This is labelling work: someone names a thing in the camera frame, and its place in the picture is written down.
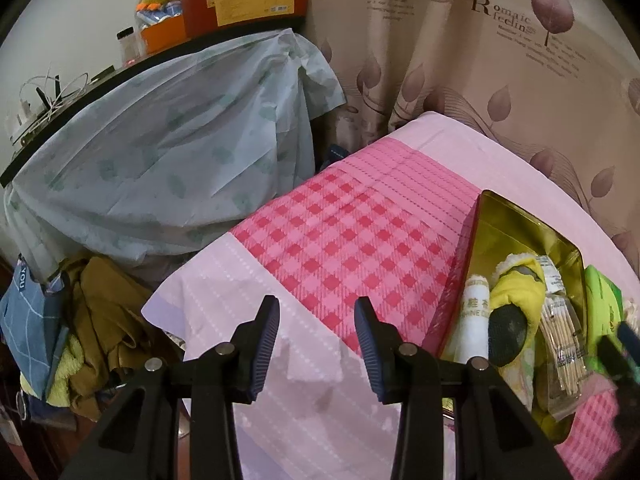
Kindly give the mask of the cotton swabs plastic bag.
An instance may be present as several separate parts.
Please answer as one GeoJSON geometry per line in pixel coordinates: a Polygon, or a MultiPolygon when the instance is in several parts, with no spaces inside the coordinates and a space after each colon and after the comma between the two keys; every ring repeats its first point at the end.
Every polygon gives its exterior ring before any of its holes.
{"type": "Polygon", "coordinates": [[[536,400],[559,422],[582,403],[589,377],[582,326],[567,296],[548,295],[544,300],[538,342],[542,361],[535,373],[536,400]]]}

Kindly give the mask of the green tissue box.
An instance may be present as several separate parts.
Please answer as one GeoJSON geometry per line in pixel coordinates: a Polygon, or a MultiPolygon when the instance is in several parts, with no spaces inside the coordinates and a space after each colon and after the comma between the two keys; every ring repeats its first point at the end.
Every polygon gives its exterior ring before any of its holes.
{"type": "Polygon", "coordinates": [[[587,300],[586,361],[590,370],[604,375],[605,368],[598,358],[598,342],[603,336],[608,336],[617,350],[623,349],[617,338],[617,327],[625,319],[623,293],[592,264],[585,268],[584,282],[587,300]]]}

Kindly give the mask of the white printed sachet packet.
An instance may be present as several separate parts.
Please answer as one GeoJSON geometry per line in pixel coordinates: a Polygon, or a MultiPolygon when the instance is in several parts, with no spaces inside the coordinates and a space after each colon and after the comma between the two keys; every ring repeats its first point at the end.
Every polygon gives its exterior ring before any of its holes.
{"type": "Polygon", "coordinates": [[[542,272],[548,295],[566,295],[566,289],[559,270],[549,256],[536,257],[542,272]]]}

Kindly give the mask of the white tube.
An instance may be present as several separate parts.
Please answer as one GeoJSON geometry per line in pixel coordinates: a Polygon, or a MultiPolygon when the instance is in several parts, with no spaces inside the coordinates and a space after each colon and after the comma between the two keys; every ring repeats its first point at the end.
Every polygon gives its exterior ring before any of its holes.
{"type": "Polygon", "coordinates": [[[489,284],[473,274],[464,284],[460,308],[442,358],[465,364],[480,356],[488,359],[489,284]]]}

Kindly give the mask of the pile of clothes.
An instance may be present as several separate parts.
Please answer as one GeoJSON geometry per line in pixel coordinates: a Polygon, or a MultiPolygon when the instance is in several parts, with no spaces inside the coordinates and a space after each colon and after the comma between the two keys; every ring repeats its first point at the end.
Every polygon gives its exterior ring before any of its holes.
{"type": "Polygon", "coordinates": [[[142,315],[150,297],[103,256],[66,259],[46,282],[17,259],[1,299],[1,336],[24,393],[95,422],[147,360],[177,362],[178,346],[142,315]]]}

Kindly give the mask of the gold tin box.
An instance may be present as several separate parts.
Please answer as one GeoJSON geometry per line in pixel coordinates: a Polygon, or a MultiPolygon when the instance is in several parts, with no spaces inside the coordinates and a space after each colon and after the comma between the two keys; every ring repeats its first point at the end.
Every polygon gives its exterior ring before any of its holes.
{"type": "Polygon", "coordinates": [[[587,396],[586,333],[579,249],[510,200],[481,192],[440,357],[487,358],[560,444],[587,396]]]}

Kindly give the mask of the pink checkered tablecloth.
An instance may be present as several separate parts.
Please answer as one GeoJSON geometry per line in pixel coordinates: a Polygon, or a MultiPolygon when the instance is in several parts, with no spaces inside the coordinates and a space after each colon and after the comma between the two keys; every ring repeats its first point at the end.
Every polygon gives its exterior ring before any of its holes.
{"type": "Polygon", "coordinates": [[[558,229],[624,292],[630,264],[574,200],[471,128],[427,113],[272,200],[171,274],[143,316],[195,359],[262,300],[280,325],[262,392],[234,411],[249,479],[385,479],[400,409],[373,391],[363,310],[437,349],[459,307],[480,194],[558,229]]]}

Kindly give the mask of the grey green plastic cover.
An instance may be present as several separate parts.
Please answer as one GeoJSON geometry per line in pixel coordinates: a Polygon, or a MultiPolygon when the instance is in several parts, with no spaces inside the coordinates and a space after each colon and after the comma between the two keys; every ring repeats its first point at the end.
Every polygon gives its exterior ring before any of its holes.
{"type": "Polygon", "coordinates": [[[314,174],[311,123],[345,101],[289,29],[134,76],[76,114],[1,193],[1,249],[48,278],[82,250],[167,276],[314,174]]]}

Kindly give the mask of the beige leaf print curtain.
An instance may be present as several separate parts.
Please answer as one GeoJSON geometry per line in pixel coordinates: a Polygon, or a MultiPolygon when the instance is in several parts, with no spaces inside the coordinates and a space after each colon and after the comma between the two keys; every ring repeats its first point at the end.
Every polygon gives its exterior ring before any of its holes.
{"type": "Polygon", "coordinates": [[[432,110],[529,162],[639,263],[639,45],[603,0],[309,0],[355,151],[432,110]]]}

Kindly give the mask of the orange container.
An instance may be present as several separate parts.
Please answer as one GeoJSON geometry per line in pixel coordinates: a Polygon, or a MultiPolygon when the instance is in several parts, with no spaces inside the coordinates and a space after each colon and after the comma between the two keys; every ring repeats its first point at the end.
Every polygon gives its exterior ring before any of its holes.
{"type": "Polygon", "coordinates": [[[140,32],[147,55],[157,54],[188,40],[182,15],[171,16],[140,32]]]}

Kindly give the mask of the red yellow flat box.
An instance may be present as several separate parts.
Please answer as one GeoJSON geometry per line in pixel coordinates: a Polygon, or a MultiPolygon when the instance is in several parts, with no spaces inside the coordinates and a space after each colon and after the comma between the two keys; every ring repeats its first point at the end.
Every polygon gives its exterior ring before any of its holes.
{"type": "Polygon", "coordinates": [[[181,0],[189,39],[250,23],[304,18],[308,0],[181,0]]]}

